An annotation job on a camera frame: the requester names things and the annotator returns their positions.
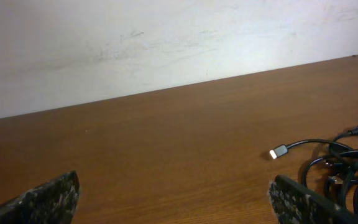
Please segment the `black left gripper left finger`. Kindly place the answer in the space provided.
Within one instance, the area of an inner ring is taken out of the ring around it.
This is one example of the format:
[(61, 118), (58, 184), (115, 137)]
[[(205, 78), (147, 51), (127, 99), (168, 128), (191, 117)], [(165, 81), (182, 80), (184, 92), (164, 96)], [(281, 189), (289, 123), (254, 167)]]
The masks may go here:
[(72, 170), (0, 204), (0, 223), (71, 223), (79, 199)]

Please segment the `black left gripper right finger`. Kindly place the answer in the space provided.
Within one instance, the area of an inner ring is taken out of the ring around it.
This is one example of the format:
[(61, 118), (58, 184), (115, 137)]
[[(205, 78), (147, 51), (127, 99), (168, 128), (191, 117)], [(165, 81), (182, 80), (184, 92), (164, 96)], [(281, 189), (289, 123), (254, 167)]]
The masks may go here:
[(358, 216), (284, 175), (269, 183), (268, 199), (280, 224), (358, 224)]

